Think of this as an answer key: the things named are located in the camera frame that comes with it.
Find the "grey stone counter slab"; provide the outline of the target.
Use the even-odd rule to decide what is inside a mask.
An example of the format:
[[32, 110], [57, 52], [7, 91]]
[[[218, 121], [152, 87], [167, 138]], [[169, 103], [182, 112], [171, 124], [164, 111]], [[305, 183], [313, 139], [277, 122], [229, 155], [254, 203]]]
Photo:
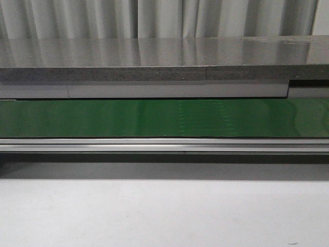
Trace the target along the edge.
[[327, 98], [328, 36], [1, 40], [1, 99]]

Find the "green conveyor belt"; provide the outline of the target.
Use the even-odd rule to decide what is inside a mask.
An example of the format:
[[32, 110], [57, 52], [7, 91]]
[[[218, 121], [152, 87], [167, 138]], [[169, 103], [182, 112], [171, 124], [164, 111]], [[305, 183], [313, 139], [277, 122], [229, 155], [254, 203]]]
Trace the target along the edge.
[[1, 137], [328, 137], [327, 99], [18, 100]]

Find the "white pleated curtain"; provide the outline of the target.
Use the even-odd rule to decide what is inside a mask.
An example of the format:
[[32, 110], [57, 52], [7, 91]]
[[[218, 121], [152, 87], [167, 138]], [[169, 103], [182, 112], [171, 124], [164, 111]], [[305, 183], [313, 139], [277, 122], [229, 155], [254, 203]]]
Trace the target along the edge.
[[3, 39], [328, 34], [328, 1], [1, 1]]

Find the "aluminium conveyor frame rail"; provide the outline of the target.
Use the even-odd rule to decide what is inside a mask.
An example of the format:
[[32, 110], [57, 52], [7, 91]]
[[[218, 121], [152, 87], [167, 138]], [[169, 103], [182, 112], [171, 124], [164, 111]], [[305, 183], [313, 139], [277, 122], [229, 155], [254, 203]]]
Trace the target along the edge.
[[328, 138], [1, 138], [1, 152], [261, 152], [328, 154]]

